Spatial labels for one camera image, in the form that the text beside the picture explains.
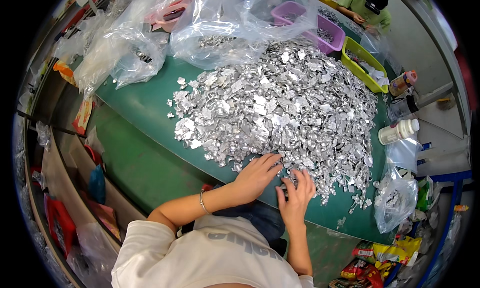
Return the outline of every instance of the green table surface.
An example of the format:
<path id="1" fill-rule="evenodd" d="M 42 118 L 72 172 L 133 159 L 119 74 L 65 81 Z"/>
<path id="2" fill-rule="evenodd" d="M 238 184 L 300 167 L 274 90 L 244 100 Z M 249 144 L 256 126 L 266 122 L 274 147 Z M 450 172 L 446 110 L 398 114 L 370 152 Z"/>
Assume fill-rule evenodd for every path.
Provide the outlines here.
<path id="1" fill-rule="evenodd" d="M 343 27 L 343 29 L 347 36 L 360 42 L 360 38 L 351 32 L 350 29 L 346 27 Z M 332 53 L 331 56 L 339 59 L 340 53 Z M 81 60 L 82 58 L 78 58 L 72 65 L 72 69 L 75 69 Z M 386 66 L 385 69 L 387 69 L 390 78 L 395 77 L 390 66 Z M 183 141 L 174 139 L 173 132 L 175 130 L 175 124 L 179 119 L 177 117 L 167 118 L 169 111 L 175 112 L 173 107 L 169 107 L 166 102 L 167 99 L 173 98 L 174 91 L 179 90 L 180 85 L 177 83 L 178 77 L 181 76 L 185 78 L 188 83 L 191 80 L 196 80 L 197 75 L 201 72 L 203 72 L 202 69 L 196 68 L 187 62 L 167 57 L 163 68 L 156 76 L 150 79 L 150 81 L 130 84 L 119 90 L 115 90 L 116 84 L 114 84 L 112 78 L 109 77 L 106 84 L 102 84 L 97 89 L 96 94 L 120 116 L 153 139 L 153 141 L 156 141 L 181 159 L 189 162 L 191 165 L 194 165 L 196 168 L 219 181 L 230 183 L 235 180 L 237 173 L 231 171 L 228 166 L 220 168 L 215 161 L 207 161 L 204 158 L 206 152 L 202 147 L 197 149 L 184 148 Z M 190 92 L 192 90 L 191 87 L 187 87 L 186 89 Z M 378 141 L 378 130 L 389 124 L 382 95 L 381 93 L 377 95 L 379 98 L 377 103 L 378 113 L 373 120 L 376 126 L 370 131 L 373 156 L 373 167 L 370 168 L 370 171 L 374 181 L 381 179 L 385 164 L 385 147 Z M 249 163 L 247 159 L 243 162 L 243 166 Z M 259 200 L 273 207 L 277 207 L 278 201 L 275 186 L 280 183 L 278 177 L 274 178 L 265 188 Z M 358 192 L 343 192 L 343 189 L 337 186 L 335 186 L 335 190 L 336 195 L 331 195 L 325 206 L 320 205 L 320 197 L 312 199 L 309 203 L 305 220 L 371 242 L 381 244 L 391 244 L 393 242 L 397 230 L 395 229 L 392 232 L 380 234 L 375 223 L 373 205 L 369 206 L 366 210 L 357 207 L 352 214 L 349 214 L 348 211 L 353 204 L 351 197 Z M 367 189 L 367 198 L 373 201 L 374 193 L 375 188 L 370 184 L 370 187 Z M 346 218 L 345 223 L 338 227 L 338 221 L 344 217 Z"/>

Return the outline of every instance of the silver bracelet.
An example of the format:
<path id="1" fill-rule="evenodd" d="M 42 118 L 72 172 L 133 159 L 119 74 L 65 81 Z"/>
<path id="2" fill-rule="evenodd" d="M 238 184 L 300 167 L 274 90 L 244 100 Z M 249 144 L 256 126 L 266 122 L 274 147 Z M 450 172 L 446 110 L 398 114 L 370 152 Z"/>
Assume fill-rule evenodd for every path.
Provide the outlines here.
<path id="1" fill-rule="evenodd" d="M 207 213 L 207 214 L 212 214 L 212 213 L 208 212 L 207 208 L 206 208 L 205 205 L 204 205 L 204 201 L 203 201 L 203 199 L 202 199 L 202 195 L 204 194 L 204 192 L 205 192 L 204 189 L 201 189 L 201 190 L 200 190 L 200 204 L 201 204 L 201 207 L 203 208 L 203 210 L 205 211 L 205 213 Z"/>

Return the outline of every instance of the pink plastic basket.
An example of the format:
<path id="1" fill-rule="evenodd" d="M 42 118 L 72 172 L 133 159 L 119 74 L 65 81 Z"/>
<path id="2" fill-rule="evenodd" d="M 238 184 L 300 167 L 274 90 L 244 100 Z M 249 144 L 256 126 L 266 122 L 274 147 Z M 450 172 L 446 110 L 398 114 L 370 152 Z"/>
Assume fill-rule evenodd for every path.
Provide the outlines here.
<path id="1" fill-rule="evenodd" d="M 285 26 L 293 24 L 293 22 L 284 18 L 285 15 L 288 15 L 290 13 L 302 15 L 306 11 L 307 10 L 305 9 L 305 7 L 303 7 L 301 4 L 289 0 L 276 6 L 271 11 L 271 14 L 275 19 L 275 25 Z M 315 41 L 316 39 L 318 41 L 318 49 L 325 54 L 329 54 L 332 51 L 341 51 L 343 47 L 343 42 L 345 41 L 345 32 L 338 25 L 329 21 L 322 15 L 318 15 L 318 27 L 328 31 L 330 35 L 332 35 L 332 44 L 329 44 L 327 41 L 321 39 L 312 32 L 307 31 L 304 32 L 303 35 L 313 41 Z"/>

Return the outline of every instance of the person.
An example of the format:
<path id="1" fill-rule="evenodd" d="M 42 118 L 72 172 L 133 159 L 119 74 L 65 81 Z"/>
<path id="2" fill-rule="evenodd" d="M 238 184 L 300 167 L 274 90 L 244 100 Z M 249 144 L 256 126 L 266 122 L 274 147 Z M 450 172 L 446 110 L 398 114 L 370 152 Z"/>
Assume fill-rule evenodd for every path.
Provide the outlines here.
<path id="1" fill-rule="evenodd" d="M 112 286 L 312 288 L 304 217 L 315 184 L 307 171 L 292 170 L 297 188 L 289 179 L 281 179 L 287 200 L 283 190 L 276 187 L 279 215 L 290 240 L 286 261 L 265 237 L 279 238 L 283 232 L 265 233 L 268 227 L 257 228 L 248 218 L 221 213 L 252 204 L 282 169 L 282 164 L 273 166 L 281 157 L 268 153 L 255 158 L 232 183 L 168 201 L 154 209 L 146 221 L 130 222 L 112 269 Z M 193 230 L 176 239 L 179 226 L 192 221 Z"/>
<path id="2" fill-rule="evenodd" d="M 388 0 L 339 0 L 337 10 L 363 25 L 370 33 L 386 33 L 392 17 L 387 9 Z"/>

